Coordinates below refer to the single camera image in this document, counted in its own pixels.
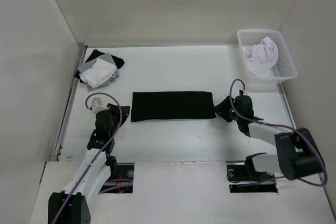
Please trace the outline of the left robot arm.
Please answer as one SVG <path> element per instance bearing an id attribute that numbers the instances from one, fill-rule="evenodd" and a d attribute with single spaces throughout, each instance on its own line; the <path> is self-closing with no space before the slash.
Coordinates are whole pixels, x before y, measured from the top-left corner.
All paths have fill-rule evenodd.
<path id="1" fill-rule="evenodd" d="M 130 107 L 93 105 L 95 129 L 85 156 L 69 183 L 48 201 L 48 223 L 91 223 L 91 209 L 106 181 L 118 175 L 117 160 L 111 155 L 114 136 L 127 120 Z"/>

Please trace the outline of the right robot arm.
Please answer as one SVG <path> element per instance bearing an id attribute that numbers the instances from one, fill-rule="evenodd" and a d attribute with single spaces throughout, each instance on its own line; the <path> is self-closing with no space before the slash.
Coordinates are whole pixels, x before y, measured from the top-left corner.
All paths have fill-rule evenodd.
<path id="1" fill-rule="evenodd" d="M 228 123 L 235 121 L 244 135 L 275 146 L 276 164 L 286 179 L 302 180 L 319 173 L 327 175 L 325 162 L 308 129 L 271 124 L 256 117 L 252 99 L 247 95 L 235 99 L 227 96 L 214 111 Z"/>

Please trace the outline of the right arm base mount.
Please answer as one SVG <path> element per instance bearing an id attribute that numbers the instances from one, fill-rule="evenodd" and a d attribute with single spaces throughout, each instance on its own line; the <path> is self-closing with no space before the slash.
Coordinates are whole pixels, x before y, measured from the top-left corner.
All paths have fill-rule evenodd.
<path id="1" fill-rule="evenodd" d="M 229 182 L 230 193 L 277 193 L 278 188 L 275 180 L 261 183 L 275 178 L 269 172 L 255 170 L 253 158 L 265 153 L 249 155 L 243 162 L 226 163 L 226 178 Z"/>

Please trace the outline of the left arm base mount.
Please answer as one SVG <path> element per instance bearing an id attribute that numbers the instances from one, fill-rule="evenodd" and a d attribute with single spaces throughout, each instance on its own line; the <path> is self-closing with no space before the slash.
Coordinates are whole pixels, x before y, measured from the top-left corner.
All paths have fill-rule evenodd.
<path id="1" fill-rule="evenodd" d="M 111 175 L 100 189 L 100 193 L 130 194 L 133 192 L 134 163 L 117 163 L 110 168 Z"/>

